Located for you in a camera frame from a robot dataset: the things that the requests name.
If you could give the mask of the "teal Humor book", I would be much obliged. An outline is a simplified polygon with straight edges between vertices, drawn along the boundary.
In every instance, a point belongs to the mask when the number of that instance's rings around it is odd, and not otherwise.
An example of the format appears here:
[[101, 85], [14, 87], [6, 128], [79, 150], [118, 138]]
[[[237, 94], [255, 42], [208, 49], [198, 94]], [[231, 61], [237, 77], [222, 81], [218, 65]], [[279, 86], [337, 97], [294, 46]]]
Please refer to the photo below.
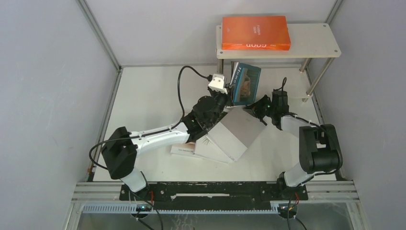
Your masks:
[[241, 62], [232, 62], [234, 94], [231, 95], [231, 106], [249, 105], [255, 102], [261, 68]]

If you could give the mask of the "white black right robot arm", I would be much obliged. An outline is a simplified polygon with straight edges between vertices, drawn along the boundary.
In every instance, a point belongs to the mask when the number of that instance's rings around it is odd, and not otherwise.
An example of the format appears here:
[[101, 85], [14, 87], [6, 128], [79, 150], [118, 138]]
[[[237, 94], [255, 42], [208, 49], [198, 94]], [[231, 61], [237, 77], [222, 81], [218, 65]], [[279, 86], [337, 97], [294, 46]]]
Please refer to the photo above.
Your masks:
[[274, 90], [271, 97], [264, 95], [243, 109], [263, 124], [266, 124], [264, 117], [269, 117], [278, 130], [299, 140], [299, 162], [277, 179], [280, 198], [290, 199], [296, 187], [316, 176], [335, 174], [342, 167], [343, 157], [335, 127], [332, 124], [318, 125], [290, 112], [288, 95], [283, 89]]

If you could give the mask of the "orange hardcover book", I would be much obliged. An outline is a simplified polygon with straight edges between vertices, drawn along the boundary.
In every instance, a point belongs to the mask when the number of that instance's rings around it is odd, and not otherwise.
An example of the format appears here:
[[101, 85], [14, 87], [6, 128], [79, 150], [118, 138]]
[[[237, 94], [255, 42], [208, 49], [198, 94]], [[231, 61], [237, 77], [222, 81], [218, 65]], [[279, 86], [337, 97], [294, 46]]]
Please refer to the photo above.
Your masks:
[[222, 20], [223, 50], [288, 51], [291, 39], [285, 16], [230, 16]]

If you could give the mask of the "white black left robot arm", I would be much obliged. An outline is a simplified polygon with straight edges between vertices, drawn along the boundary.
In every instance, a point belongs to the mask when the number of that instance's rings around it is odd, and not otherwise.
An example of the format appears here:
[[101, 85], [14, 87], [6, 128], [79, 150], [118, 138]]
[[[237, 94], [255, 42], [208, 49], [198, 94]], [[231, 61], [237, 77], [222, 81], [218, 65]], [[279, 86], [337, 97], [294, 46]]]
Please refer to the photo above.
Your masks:
[[227, 86], [209, 86], [208, 91], [210, 95], [201, 97], [174, 125], [139, 132], [130, 132], [124, 126], [117, 128], [101, 150], [110, 178], [124, 182], [137, 199], [147, 198], [150, 188], [135, 167], [137, 156], [173, 144], [195, 142], [207, 135], [231, 100]]

